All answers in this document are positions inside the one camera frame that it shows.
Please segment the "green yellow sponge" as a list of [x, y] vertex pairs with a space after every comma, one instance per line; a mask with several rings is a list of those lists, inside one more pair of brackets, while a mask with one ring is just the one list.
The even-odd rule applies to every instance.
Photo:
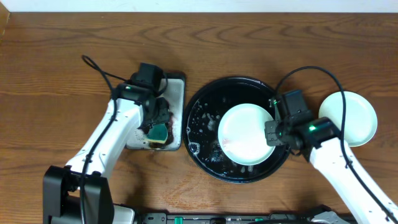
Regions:
[[166, 124], [156, 124], [146, 134], [146, 140], [149, 142], [164, 144], [169, 136]]

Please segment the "light green plate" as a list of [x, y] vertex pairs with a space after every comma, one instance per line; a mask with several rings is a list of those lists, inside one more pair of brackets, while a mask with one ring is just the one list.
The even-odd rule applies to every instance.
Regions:
[[[368, 143], [377, 131], [377, 115], [370, 102], [361, 95], [346, 91], [346, 115], [344, 139], [350, 147]], [[343, 99], [340, 92], [333, 93], [322, 102], [318, 116], [329, 118], [339, 129], [343, 115]]]
[[274, 152], [266, 141], [265, 122], [273, 117], [258, 105], [244, 103], [229, 109], [218, 126], [218, 141], [224, 154], [237, 164], [254, 166]]

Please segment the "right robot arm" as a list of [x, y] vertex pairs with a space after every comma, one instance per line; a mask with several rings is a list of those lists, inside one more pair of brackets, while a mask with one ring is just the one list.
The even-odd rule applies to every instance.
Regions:
[[366, 172], [330, 119], [267, 121], [265, 135], [270, 146], [299, 150], [329, 181], [358, 223], [397, 223], [397, 205]]

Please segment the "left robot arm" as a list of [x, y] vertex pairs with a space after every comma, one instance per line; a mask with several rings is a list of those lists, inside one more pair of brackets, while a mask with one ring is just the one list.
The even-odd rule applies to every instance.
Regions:
[[108, 179], [130, 134], [170, 119], [169, 103], [150, 88], [122, 83], [85, 145], [43, 178], [44, 223], [134, 223], [133, 209], [113, 202]]

